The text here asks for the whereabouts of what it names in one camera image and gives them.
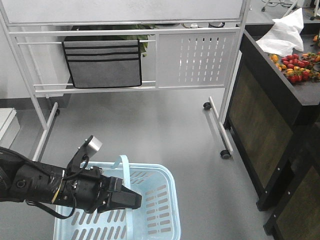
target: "screw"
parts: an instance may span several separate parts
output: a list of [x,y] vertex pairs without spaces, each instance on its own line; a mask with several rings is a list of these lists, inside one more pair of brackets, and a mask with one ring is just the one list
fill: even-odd
[[24,179],[19,180],[19,181],[16,182],[16,186],[17,186],[17,188],[19,188],[19,189],[21,189],[21,188],[23,188],[24,186],[26,186],[26,184],[27,184],[27,182],[26,182],[26,180],[24,180]]

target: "plastic basket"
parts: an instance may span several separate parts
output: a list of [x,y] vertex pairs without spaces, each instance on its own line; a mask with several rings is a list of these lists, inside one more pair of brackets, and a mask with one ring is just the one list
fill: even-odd
[[[68,219],[55,219],[54,240],[179,240],[180,218],[175,181],[159,164],[130,163],[121,155],[115,163],[90,162],[105,176],[123,178],[127,188],[142,195],[135,210],[112,210],[87,214],[77,209]],[[68,215],[70,207],[57,206]]]

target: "black cable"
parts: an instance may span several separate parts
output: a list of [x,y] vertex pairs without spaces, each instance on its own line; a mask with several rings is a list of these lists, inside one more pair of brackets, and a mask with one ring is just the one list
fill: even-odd
[[74,173],[70,176],[63,177],[63,180],[73,179],[74,177],[78,176],[86,169],[86,167],[88,166],[88,163],[89,163],[89,157],[87,155],[84,155],[82,159],[85,160],[85,164],[83,165],[83,167],[79,171],[77,171],[76,173]]
[[57,213],[55,210],[51,209],[50,207],[42,204],[41,202],[38,202],[38,201],[28,201],[28,200],[25,200],[26,204],[29,205],[29,206],[34,206],[34,207],[37,207],[37,208],[40,208],[42,210],[44,210],[45,212],[47,212],[48,214],[58,218],[58,219],[67,219],[67,218],[70,218],[74,213],[75,213],[75,210],[77,208],[77,200],[76,200],[76,196],[75,196],[75,193],[73,192],[72,190],[72,186],[69,186],[69,190],[71,192],[71,195],[72,195],[72,200],[73,200],[73,206],[72,206],[72,210],[70,212],[70,214],[68,216],[64,216],[64,215],[61,215],[60,213]]

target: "white wall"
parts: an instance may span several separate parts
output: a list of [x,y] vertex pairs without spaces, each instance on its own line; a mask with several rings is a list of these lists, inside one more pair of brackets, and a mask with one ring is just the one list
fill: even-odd
[[[55,31],[62,27],[33,26],[21,28],[23,31]],[[27,98],[29,93],[10,50],[4,31],[1,29],[0,66],[6,71],[0,73],[0,99]],[[24,37],[19,42],[61,42],[61,37]],[[22,45],[22,53],[34,84],[66,83],[70,77],[63,49],[55,45]]]
[[0,27],[0,53],[0,99],[29,97],[2,27]]

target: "cabinet door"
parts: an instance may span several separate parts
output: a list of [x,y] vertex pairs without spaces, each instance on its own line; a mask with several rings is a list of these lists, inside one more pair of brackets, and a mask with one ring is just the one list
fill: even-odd
[[229,120],[265,188],[293,132],[245,64],[240,71]]

